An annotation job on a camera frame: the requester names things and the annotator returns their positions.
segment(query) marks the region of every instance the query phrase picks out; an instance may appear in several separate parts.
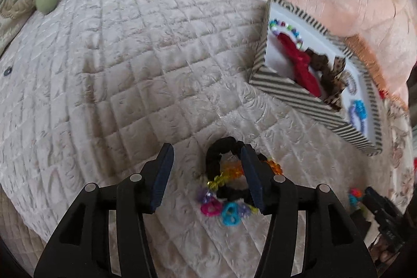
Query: metal pin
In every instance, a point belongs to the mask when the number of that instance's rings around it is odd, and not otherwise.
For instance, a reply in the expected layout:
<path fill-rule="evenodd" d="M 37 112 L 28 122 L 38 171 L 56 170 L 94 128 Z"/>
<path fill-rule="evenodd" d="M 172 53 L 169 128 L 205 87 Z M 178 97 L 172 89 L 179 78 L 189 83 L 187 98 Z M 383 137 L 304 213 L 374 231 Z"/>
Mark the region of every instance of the metal pin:
<path fill-rule="evenodd" d="M 320 191 L 328 193 L 330 192 L 330 187 L 326 184 L 320 184 L 320 186 L 318 187 L 320 189 Z"/>
<path fill-rule="evenodd" d="M 283 183 L 283 182 L 285 182 L 285 177 L 283 175 L 275 175 L 274 176 L 274 180 L 277 183 Z"/>
<path fill-rule="evenodd" d="M 85 186 L 84 188 L 87 192 L 91 192 L 95 190 L 95 184 L 94 183 L 89 183 Z"/>
<path fill-rule="evenodd" d="M 132 182 L 139 182 L 140 180 L 142 180 L 142 175 L 140 175 L 139 173 L 133 173 L 133 174 L 130 176 L 130 180 L 131 180 Z"/>

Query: black scrunchie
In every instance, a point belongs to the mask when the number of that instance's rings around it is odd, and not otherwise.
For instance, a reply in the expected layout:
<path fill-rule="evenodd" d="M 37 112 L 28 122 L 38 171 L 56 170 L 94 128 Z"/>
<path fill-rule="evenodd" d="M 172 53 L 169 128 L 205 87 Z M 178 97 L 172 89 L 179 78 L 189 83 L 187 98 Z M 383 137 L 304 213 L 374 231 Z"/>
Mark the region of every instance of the black scrunchie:
<path fill-rule="evenodd" d="M 206 154 L 206 174 L 208 180 L 214 180 L 214 177 L 220 176 L 220 160 L 222 155 L 231 152 L 240 159 L 240 151 L 245 144 L 242 141 L 236 141 L 233 137 L 221 138 L 211 145 Z M 268 159 L 261 153 L 258 154 L 258 159 L 266 162 Z M 230 202 L 243 198 L 243 201 L 249 205 L 254 206 L 249 189 L 238 190 L 230 188 L 226 185 L 220 186 L 217 190 L 217 198 L 227 199 Z"/>

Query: bed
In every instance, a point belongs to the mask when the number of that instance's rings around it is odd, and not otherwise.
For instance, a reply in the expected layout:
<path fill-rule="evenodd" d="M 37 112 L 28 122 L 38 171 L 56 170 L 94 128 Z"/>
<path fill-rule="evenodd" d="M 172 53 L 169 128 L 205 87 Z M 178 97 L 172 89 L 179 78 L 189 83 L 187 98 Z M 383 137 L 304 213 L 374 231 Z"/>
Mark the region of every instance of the bed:
<path fill-rule="evenodd" d="M 35 12 L 0 59 L 0 236 L 30 273 L 87 182 L 115 184 L 164 142 L 175 163 L 163 203 L 145 217 L 161 277 L 252 277 L 269 219 L 205 218 L 195 194 L 207 148 L 232 135 L 293 182 L 373 186 L 405 209 L 412 193 L 407 113 L 379 100 L 383 151 L 367 157 L 250 86 L 266 0 L 61 0 Z M 297 257 L 303 251 L 299 217 Z M 118 271 L 113 231 L 114 271 Z"/>

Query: striped box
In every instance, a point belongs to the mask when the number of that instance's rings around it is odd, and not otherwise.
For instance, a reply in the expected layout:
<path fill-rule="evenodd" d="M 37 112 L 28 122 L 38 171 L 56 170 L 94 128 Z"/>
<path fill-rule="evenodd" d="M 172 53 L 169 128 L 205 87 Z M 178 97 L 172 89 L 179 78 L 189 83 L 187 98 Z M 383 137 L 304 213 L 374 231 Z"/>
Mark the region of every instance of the striped box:
<path fill-rule="evenodd" d="M 287 16 L 299 17 L 303 22 L 305 21 L 306 24 L 310 25 L 309 30 L 312 27 L 316 32 L 320 33 L 323 38 L 329 40 L 353 63 L 358 72 L 362 74 L 370 106 L 367 123 L 373 124 L 374 133 L 372 141 L 366 138 L 352 124 L 346 122 L 341 114 L 332 110 L 319 98 L 311 95 L 306 89 L 294 83 L 291 79 L 279 76 L 275 70 L 266 66 L 265 59 L 268 42 L 268 24 L 272 3 L 279 5 L 280 11 L 283 11 Z M 376 88 L 365 66 L 339 37 L 330 34 L 324 25 L 287 0 L 268 0 L 267 2 L 262 25 L 261 40 L 256 51 L 249 83 L 264 92 L 279 98 L 300 112 L 310 116 L 310 118 L 315 119 L 349 143 L 355 145 L 367 155 L 376 155 L 382 151 L 381 122 L 379 119 L 377 97 L 375 96 Z"/>

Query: yellow bead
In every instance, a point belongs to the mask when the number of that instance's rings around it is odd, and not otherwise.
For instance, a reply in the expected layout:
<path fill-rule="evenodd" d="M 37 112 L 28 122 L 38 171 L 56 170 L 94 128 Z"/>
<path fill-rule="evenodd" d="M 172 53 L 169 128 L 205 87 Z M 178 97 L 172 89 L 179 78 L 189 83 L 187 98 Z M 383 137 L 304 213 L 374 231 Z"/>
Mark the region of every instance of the yellow bead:
<path fill-rule="evenodd" d="M 223 185 L 225 185 L 225 184 L 226 184 L 226 182 L 227 182 L 226 178 L 224 178 L 224 177 L 220 177 L 220 179 L 218 180 L 217 184 L 218 184 L 219 186 L 223 186 Z"/>
<path fill-rule="evenodd" d="M 258 213 L 259 209 L 257 209 L 256 207 L 249 205 L 249 208 L 251 209 L 252 213 Z"/>
<path fill-rule="evenodd" d="M 210 190 L 213 190 L 213 191 L 218 190 L 218 184 L 215 181 L 207 182 L 207 186 Z"/>

